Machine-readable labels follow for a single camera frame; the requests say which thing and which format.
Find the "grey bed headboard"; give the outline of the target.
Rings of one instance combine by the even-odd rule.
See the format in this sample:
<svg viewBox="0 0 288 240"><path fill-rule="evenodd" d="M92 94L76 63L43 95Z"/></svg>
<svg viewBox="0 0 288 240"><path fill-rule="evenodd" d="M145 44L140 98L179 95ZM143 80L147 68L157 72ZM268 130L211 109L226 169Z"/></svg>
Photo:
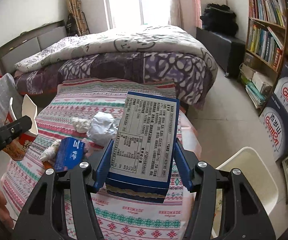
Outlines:
<svg viewBox="0 0 288 240"><path fill-rule="evenodd" d="M13 74L15 64L53 45L67 36L63 20L47 23L25 31L0 47L0 70L2 74Z"/></svg>

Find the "wooden bookshelf with books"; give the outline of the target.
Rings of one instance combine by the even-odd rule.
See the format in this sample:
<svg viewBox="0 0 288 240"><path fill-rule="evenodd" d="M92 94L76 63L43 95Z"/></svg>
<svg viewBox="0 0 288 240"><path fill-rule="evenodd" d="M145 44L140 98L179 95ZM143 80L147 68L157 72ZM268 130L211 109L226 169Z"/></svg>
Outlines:
<svg viewBox="0 0 288 240"><path fill-rule="evenodd" d="M262 110L273 92L284 63L288 41L286 0L248 0L248 28L243 83L252 82L257 91L246 89L256 109Z"/></svg>

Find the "white tissue wad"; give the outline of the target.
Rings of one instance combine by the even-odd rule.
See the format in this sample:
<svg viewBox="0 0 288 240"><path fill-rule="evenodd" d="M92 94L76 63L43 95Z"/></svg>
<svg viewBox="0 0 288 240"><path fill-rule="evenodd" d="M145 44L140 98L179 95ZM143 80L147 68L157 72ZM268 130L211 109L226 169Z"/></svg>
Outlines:
<svg viewBox="0 0 288 240"><path fill-rule="evenodd" d="M72 118L72 125L78 133L86 133L90 129L91 121L88 119L74 117Z"/></svg>

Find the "blue box with label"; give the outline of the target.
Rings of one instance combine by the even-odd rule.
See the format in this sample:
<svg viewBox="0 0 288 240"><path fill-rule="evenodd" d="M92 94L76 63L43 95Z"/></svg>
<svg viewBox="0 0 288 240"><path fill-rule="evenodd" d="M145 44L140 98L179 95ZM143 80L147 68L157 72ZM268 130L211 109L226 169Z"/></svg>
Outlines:
<svg viewBox="0 0 288 240"><path fill-rule="evenodd" d="M105 181L109 194L162 203L173 165L179 100L128 92Z"/></svg>

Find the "white crumpled tissue roll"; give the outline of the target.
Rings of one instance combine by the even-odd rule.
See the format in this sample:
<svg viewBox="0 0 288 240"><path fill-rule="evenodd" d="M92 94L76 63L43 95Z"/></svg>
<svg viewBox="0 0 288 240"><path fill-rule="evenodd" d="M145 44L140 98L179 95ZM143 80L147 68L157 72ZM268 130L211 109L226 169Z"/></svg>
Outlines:
<svg viewBox="0 0 288 240"><path fill-rule="evenodd" d="M46 148L40 156L40 161L53 160L59 150L61 139L55 140L48 148Z"/></svg>

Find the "lower Ganten water carton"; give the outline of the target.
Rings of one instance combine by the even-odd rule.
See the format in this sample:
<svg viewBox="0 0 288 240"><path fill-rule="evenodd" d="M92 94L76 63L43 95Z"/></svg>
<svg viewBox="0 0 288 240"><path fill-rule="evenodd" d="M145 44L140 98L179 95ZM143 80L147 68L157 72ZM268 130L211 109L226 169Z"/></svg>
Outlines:
<svg viewBox="0 0 288 240"><path fill-rule="evenodd" d="M275 94L271 94L263 109L260 122L269 137L275 161L288 155L288 113Z"/></svg>

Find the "grey white paper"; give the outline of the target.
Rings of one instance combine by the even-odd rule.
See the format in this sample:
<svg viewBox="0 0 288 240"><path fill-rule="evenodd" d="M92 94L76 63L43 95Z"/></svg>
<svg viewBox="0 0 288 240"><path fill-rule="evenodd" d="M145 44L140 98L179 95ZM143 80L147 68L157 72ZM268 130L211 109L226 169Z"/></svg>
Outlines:
<svg viewBox="0 0 288 240"><path fill-rule="evenodd" d="M98 112L90 121L87 137L97 145L105 146L114 139L119 127L120 119L110 113Z"/></svg>

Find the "window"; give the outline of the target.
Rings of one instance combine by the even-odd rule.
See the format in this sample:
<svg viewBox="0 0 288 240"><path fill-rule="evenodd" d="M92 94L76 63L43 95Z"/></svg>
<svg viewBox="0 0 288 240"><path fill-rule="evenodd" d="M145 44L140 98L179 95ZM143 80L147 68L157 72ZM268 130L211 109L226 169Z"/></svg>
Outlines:
<svg viewBox="0 0 288 240"><path fill-rule="evenodd" d="M104 0L108 27L181 26L179 0Z"/></svg>

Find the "black clothes pile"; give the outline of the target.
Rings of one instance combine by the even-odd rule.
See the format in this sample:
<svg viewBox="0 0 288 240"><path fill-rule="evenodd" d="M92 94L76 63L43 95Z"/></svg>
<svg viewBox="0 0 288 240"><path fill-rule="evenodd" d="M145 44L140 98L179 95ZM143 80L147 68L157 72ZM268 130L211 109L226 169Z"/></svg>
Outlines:
<svg viewBox="0 0 288 240"><path fill-rule="evenodd" d="M239 29L236 18L230 7L215 3L208 4L200 16L203 29L230 37L235 37Z"/></svg>

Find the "grey checked fabric chair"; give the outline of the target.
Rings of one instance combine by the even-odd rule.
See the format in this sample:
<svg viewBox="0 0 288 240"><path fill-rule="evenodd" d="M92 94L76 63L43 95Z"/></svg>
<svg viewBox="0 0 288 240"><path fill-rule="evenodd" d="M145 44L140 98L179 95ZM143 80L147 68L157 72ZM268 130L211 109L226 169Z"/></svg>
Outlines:
<svg viewBox="0 0 288 240"><path fill-rule="evenodd" d="M10 98L13 98L13 111L17 118L22 116L23 96L17 92L14 78L7 73L0 78L0 126L3 126L9 111Z"/></svg>

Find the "pink checked undercloth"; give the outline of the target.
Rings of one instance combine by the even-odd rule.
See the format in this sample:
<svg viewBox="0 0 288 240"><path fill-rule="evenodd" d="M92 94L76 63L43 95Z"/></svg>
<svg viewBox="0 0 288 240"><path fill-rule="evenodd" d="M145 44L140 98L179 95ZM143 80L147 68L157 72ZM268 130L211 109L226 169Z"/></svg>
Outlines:
<svg viewBox="0 0 288 240"><path fill-rule="evenodd" d="M199 143L197 136L197 130L192 125L188 117L179 111L181 134L182 134L182 145L185 150L194 152L198 159L201 159L201 144Z"/></svg>

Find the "long blue carton box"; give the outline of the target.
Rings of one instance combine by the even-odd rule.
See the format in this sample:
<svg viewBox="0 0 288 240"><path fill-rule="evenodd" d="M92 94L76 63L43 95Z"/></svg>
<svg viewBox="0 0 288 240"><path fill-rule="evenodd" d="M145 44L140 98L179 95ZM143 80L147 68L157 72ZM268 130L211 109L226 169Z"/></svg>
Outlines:
<svg viewBox="0 0 288 240"><path fill-rule="evenodd" d="M71 170L78 165L84 155L84 146L85 143L83 141L72 137L62 139L56 154L55 171Z"/></svg>

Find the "black storage bench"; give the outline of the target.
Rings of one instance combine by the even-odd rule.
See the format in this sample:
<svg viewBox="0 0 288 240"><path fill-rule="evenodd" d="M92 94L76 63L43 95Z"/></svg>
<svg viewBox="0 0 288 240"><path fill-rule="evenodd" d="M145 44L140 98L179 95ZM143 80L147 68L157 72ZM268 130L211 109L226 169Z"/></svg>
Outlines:
<svg viewBox="0 0 288 240"><path fill-rule="evenodd" d="M212 54L217 64L225 71L227 78L236 79L239 76L239 67L245 54L244 41L198 27L196 27L196 39Z"/></svg>

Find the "white trash bin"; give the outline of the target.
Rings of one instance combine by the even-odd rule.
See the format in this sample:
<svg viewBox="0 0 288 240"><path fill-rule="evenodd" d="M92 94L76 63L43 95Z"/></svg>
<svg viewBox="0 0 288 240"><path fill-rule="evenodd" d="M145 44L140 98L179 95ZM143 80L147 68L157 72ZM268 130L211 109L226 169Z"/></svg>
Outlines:
<svg viewBox="0 0 288 240"><path fill-rule="evenodd" d="M263 160L252 147L243 147L217 167L218 170L240 169L269 215L278 200L278 187Z"/></svg>

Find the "orange peel piece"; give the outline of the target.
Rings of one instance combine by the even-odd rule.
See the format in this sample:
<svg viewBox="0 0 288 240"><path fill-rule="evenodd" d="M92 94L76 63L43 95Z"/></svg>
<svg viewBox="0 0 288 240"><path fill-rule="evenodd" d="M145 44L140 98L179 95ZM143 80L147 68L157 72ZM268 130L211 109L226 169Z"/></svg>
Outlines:
<svg viewBox="0 0 288 240"><path fill-rule="evenodd" d="M42 164L43 164L45 170L47 170L49 168L54 168L53 164L50 163L49 161L43 161Z"/></svg>

